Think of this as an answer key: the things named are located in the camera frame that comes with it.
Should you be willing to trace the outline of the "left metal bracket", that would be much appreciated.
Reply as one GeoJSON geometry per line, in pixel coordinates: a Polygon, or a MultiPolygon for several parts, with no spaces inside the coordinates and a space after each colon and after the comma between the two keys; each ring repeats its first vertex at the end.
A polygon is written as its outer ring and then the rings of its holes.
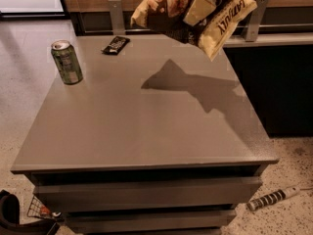
{"type": "Polygon", "coordinates": [[[109,0],[112,32],[114,35],[125,35],[124,17],[121,0],[109,0]]]}

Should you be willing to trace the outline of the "black rxbar chocolate bar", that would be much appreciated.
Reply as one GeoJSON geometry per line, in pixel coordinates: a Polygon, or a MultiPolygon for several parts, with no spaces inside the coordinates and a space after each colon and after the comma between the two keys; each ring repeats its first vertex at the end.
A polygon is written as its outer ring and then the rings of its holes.
{"type": "Polygon", "coordinates": [[[118,55],[119,52],[130,42],[127,37],[116,36],[111,43],[102,50],[105,55],[118,55]]]}

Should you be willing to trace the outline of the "green soda can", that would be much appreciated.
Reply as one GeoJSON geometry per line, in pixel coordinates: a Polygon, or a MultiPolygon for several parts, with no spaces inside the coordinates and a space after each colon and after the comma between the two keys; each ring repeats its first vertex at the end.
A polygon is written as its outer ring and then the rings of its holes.
{"type": "Polygon", "coordinates": [[[54,42],[51,54],[64,84],[73,85],[83,79],[74,47],[67,40],[54,42]]]}

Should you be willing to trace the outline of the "grey drawer cabinet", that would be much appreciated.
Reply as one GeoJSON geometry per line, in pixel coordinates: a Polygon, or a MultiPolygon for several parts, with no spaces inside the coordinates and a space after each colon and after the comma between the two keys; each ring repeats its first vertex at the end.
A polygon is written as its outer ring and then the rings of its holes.
{"type": "Polygon", "coordinates": [[[76,39],[84,77],[54,81],[13,173],[82,235],[219,235],[278,161],[227,57],[161,35],[108,43],[76,39]]]}

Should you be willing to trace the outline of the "brown chip bag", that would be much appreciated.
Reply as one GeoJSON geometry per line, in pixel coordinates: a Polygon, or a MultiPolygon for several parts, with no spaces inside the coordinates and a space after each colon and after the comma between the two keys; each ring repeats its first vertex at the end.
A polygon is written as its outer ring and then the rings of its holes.
{"type": "Polygon", "coordinates": [[[186,0],[143,0],[131,16],[133,25],[192,44],[214,59],[240,21],[257,8],[254,0],[217,0],[216,9],[194,26],[183,22],[186,0]]]}

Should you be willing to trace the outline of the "right metal bracket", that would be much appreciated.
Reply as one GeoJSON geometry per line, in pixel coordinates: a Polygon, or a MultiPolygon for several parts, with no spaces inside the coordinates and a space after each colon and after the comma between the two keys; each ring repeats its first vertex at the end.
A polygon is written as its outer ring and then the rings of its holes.
{"type": "Polygon", "coordinates": [[[266,11],[269,0],[255,0],[257,8],[251,12],[243,30],[243,38],[246,42],[254,42],[257,39],[260,24],[266,11]]]}

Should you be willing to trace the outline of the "metal bracket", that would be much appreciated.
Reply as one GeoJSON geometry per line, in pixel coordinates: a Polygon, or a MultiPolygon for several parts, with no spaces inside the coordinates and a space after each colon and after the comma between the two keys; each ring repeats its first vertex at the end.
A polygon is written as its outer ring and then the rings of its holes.
{"type": "Polygon", "coordinates": [[[246,42],[254,42],[257,39],[260,24],[266,11],[269,0],[255,0],[257,8],[251,12],[243,30],[243,38],[246,42]]]}
{"type": "Polygon", "coordinates": [[[112,32],[114,35],[125,35],[124,17],[121,0],[109,0],[112,32]]]}

